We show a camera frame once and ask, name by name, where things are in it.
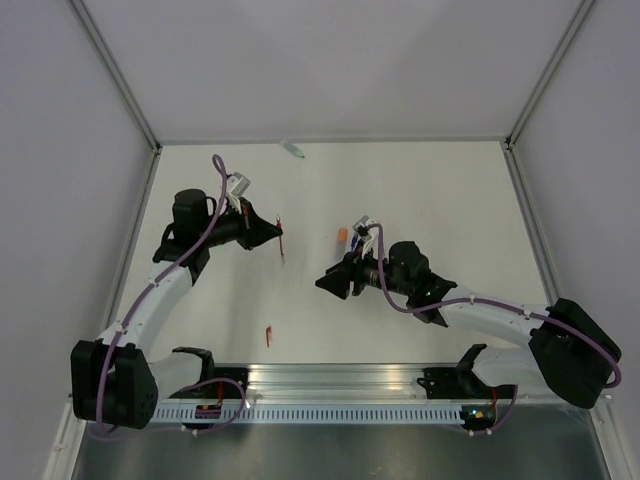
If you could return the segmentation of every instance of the white wall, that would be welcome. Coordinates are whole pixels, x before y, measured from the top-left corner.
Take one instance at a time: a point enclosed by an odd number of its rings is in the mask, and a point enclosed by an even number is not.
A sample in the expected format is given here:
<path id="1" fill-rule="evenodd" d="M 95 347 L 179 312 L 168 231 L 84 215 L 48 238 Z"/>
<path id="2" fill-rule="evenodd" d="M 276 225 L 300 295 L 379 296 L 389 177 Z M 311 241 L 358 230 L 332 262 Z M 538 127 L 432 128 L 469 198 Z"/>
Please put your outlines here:
<path id="1" fill-rule="evenodd" d="M 149 161 L 65 2 L 0 2 L 3 478 L 42 475 Z"/>
<path id="2" fill-rule="evenodd" d="M 640 451 L 640 2 L 599 2 L 518 144 L 564 295 L 623 350 Z"/>
<path id="3" fill-rule="evenodd" d="M 161 141 L 504 137 L 578 0 L 86 0 Z"/>

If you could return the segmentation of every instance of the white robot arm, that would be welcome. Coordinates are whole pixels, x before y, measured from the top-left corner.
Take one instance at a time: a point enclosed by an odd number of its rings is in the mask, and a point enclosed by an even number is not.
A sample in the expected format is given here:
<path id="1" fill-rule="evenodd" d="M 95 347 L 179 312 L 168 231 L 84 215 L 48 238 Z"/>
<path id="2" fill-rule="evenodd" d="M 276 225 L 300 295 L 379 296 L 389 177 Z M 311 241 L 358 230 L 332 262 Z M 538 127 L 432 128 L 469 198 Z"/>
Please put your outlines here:
<path id="1" fill-rule="evenodd" d="M 619 383 L 620 349 L 575 302 L 522 305 L 473 293 L 433 273 L 413 242 L 398 242 L 389 249 L 388 260 L 376 259 L 372 228 L 378 229 L 378 255 L 384 255 L 382 227 L 363 217 L 354 225 L 360 238 L 354 250 L 316 286 L 343 300 L 350 291 L 357 296 L 365 286 L 379 288 L 394 309 L 424 323 L 512 343 L 510 349 L 474 345 L 453 368 L 469 398 L 484 398 L 491 387 L 501 385 L 546 386 L 573 405 L 592 408 L 605 386 Z M 406 295 L 407 308 L 395 305 L 389 291 Z M 612 372 L 616 379 L 607 383 Z"/>
<path id="2" fill-rule="evenodd" d="M 148 285 L 139 303 L 130 310 L 127 321 L 120 319 L 97 340 L 80 341 L 74 347 L 71 380 L 73 408 L 78 418 L 96 420 L 101 405 L 104 422 L 143 428 L 159 401 L 214 375 L 213 356 L 206 350 L 179 347 L 153 364 L 146 358 L 171 311 L 207 265 L 210 248 L 235 240 L 245 250 L 252 250 L 282 235 L 279 227 L 261 219 L 251 203 L 242 197 L 250 184 L 246 177 L 234 173 L 226 183 L 228 208 L 202 242 L 211 223 L 207 196 L 195 189 L 176 194 L 173 223 L 162 236 L 153 256 Z M 187 255 L 198 242 L 200 246 Z M 187 256 L 179 265 L 168 274 L 163 273 L 184 255 Z M 107 361 L 108 373 L 104 379 L 103 367 Z M 104 385 L 102 395 L 101 383 Z"/>

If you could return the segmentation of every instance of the gray floor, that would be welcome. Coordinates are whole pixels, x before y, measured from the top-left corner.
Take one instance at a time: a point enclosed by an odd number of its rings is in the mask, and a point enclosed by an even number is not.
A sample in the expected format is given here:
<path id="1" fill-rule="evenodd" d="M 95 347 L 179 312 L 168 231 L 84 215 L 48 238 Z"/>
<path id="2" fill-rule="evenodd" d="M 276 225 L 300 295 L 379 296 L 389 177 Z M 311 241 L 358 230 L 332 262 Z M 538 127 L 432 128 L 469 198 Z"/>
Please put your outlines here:
<path id="1" fill-rule="evenodd" d="M 353 425 L 238 425 L 197 439 L 139 435 L 116 443 L 85 438 L 74 480 L 609 478 L 589 415 L 549 407 L 518 407 L 491 437 Z"/>

